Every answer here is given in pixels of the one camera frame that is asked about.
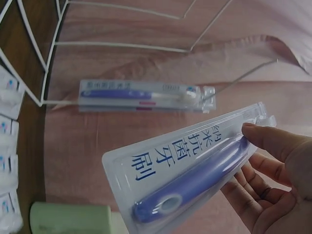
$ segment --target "transparent plastic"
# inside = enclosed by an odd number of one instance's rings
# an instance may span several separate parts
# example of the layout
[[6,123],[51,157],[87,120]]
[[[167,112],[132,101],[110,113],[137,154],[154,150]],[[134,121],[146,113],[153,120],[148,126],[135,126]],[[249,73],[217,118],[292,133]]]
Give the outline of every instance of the transparent plastic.
[[168,233],[210,199],[256,151],[244,122],[275,126],[262,103],[105,153],[129,233]]

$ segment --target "wooden surface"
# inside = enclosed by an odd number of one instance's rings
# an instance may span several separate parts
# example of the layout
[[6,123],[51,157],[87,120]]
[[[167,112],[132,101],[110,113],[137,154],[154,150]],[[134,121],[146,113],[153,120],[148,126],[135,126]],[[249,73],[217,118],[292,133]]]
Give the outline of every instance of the wooden surface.
[[[2,10],[6,0],[0,0]],[[55,1],[24,0],[30,26],[45,60],[57,23]],[[22,22],[14,0],[0,24],[0,47],[25,83],[40,97],[43,69]],[[25,95],[19,116],[19,202],[24,220],[21,234],[30,234],[29,208],[45,200],[43,136],[45,108]]]

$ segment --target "white wire shelf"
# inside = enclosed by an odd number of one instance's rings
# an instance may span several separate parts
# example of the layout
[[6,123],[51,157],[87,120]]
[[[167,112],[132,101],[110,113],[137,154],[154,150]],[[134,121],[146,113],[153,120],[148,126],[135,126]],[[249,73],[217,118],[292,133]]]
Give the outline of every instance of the white wire shelf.
[[[60,9],[60,3],[59,0],[56,1],[56,8],[57,8],[57,14],[58,14],[58,23],[56,26],[56,30],[54,32],[54,36],[52,39],[51,47],[49,50],[49,55],[47,62],[44,61],[42,54],[39,50],[39,47],[37,45],[36,39],[33,35],[33,32],[31,30],[31,27],[28,22],[28,18],[22,3],[22,0],[16,0],[19,6],[19,10],[21,12],[21,16],[24,22],[24,25],[26,27],[27,33],[30,37],[31,43],[34,47],[34,50],[40,60],[40,63],[42,65],[43,70],[45,71],[44,77],[43,77],[43,83],[42,83],[42,89],[41,89],[41,95],[40,98],[37,98],[36,95],[29,89],[29,87],[25,84],[25,82],[22,80],[22,78],[19,76],[19,74],[16,72],[14,67],[11,65],[10,61],[5,56],[4,52],[0,48],[0,58],[4,61],[4,64],[7,66],[9,71],[15,76],[15,78],[20,82],[21,85],[25,86],[26,93],[30,96],[30,98],[38,105],[56,105],[56,104],[77,104],[76,101],[70,102],[70,101],[61,101],[61,100],[44,100],[44,93],[46,90],[46,84],[47,84],[47,77],[49,75],[51,60],[52,60],[52,54],[53,51],[57,46],[109,46],[109,47],[130,47],[130,48],[141,48],[141,49],[151,49],[151,50],[160,50],[160,51],[170,51],[170,52],[176,52],[176,53],[189,53],[193,50],[193,48],[197,45],[197,43],[201,40],[201,38],[207,33],[207,31],[211,28],[211,26],[217,21],[217,19],[220,17],[220,15],[225,11],[225,9],[231,4],[233,0],[227,0],[226,3],[222,6],[222,8],[219,10],[219,12],[214,16],[214,18],[207,24],[205,29],[202,31],[202,33],[197,37],[195,42],[188,48],[188,49],[180,49],[180,48],[171,48],[171,47],[162,47],[162,46],[152,46],[152,45],[144,45],[144,44],[131,44],[131,43],[112,43],[112,42],[106,42],[106,41],[96,41],[96,42],[90,42],[90,41],[56,41],[57,35],[59,33],[59,27],[63,21],[64,13],[66,11],[66,8],[69,4],[80,4],[80,5],[91,5],[96,7],[110,7],[110,8],[118,8],[122,10],[130,10],[130,11],[137,11],[141,13],[146,14],[153,14],[159,17],[166,17],[173,20],[181,20],[186,18],[187,14],[191,10],[191,8],[195,5],[196,0],[193,0],[191,4],[188,6],[188,8],[185,10],[182,16],[173,16],[168,15],[160,12],[156,12],[153,10],[148,9],[142,9],[142,8],[136,8],[136,7],[129,7],[124,5],[117,5],[117,4],[107,4],[107,3],[99,3],[99,2],[84,2],[84,1],[78,1],[78,0],[66,0],[65,5],[63,9]],[[8,0],[6,5],[4,6],[4,9],[0,13],[0,23],[3,20],[4,15],[6,14],[7,10],[9,9],[11,3],[13,0]]]

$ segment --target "toothbrush package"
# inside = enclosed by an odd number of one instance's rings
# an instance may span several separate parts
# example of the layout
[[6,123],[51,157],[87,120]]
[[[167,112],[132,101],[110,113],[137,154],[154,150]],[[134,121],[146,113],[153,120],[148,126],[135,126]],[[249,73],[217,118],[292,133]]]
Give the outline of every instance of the toothbrush package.
[[125,146],[102,163],[130,234],[169,233],[256,151],[244,122],[275,126],[262,103]]
[[130,80],[82,80],[80,111],[215,110],[214,87]]

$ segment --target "pink cloth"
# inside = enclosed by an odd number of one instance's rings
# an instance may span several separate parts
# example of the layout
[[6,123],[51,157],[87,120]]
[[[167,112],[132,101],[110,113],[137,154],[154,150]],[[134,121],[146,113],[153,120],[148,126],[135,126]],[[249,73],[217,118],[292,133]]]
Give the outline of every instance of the pink cloth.
[[[106,3],[179,16],[190,1],[110,0]],[[197,0],[183,20],[72,4],[60,40],[188,48],[224,3],[224,0]],[[59,46],[49,86],[48,99],[52,100],[76,100],[80,80],[91,78],[212,84],[218,90],[263,62],[276,58],[281,61],[218,94],[217,110],[209,114],[79,113],[76,106],[49,109],[44,144],[47,200],[110,205],[117,210],[101,164],[105,152],[259,101],[276,116],[278,127],[312,136],[311,77],[297,66],[298,61],[306,71],[312,72],[312,28],[307,14],[311,11],[309,0],[234,0],[189,54]],[[194,230],[199,234],[249,233],[221,193],[175,233],[188,234]]]

